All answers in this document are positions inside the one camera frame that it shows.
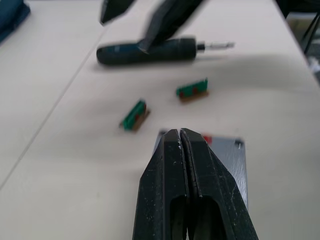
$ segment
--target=blue fabric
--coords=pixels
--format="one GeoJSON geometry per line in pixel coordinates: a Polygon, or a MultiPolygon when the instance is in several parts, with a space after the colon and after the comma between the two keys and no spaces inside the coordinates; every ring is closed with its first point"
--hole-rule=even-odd
{"type": "Polygon", "coordinates": [[[0,0],[0,43],[29,15],[23,0],[0,0]]]}

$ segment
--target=metal plate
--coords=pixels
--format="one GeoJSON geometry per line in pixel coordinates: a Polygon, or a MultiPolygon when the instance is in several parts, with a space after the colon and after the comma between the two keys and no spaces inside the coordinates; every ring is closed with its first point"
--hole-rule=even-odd
{"type": "MultiPolygon", "coordinates": [[[[161,136],[166,132],[167,130],[164,129],[159,131],[155,140],[153,153],[160,142],[161,136]]],[[[208,134],[202,134],[202,136],[206,139],[214,154],[234,177],[246,209],[248,209],[248,185],[244,141],[239,138],[213,136],[208,134]]]]}

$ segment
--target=table surface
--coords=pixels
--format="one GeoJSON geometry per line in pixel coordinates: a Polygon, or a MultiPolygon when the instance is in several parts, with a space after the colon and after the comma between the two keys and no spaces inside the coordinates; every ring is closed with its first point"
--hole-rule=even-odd
{"type": "Polygon", "coordinates": [[[139,178],[159,129],[246,144],[248,206],[259,239],[318,239],[320,95],[270,0],[208,1],[180,36],[234,41],[193,64],[106,69],[97,44],[139,39],[157,0],[102,28],[100,1],[31,1],[0,46],[0,238],[131,239],[139,178]],[[188,105],[180,85],[208,77],[188,105]],[[136,134],[118,128],[144,98],[136,134]]]}

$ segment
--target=black screwdriver handle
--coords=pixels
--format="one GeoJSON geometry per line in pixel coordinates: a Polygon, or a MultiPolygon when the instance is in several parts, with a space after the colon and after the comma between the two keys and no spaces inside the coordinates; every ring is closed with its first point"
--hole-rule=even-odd
{"type": "Polygon", "coordinates": [[[193,60],[196,55],[195,38],[167,40],[160,45],[151,47],[148,52],[139,49],[139,42],[108,45],[100,47],[96,51],[99,63],[108,66],[188,61],[193,60]]]}

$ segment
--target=screwdriver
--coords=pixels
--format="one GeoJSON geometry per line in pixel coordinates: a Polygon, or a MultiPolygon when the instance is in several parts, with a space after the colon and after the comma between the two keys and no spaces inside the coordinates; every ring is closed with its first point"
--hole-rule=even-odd
{"type": "Polygon", "coordinates": [[[139,42],[103,46],[97,49],[99,63],[107,66],[123,66],[154,62],[176,62],[194,60],[197,52],[205,50],[224,50],[234,47],[233,42],[197,44],[195,38],[179,38],[164,41],[150,47],[148,51],[140,48],[139,42]]]}

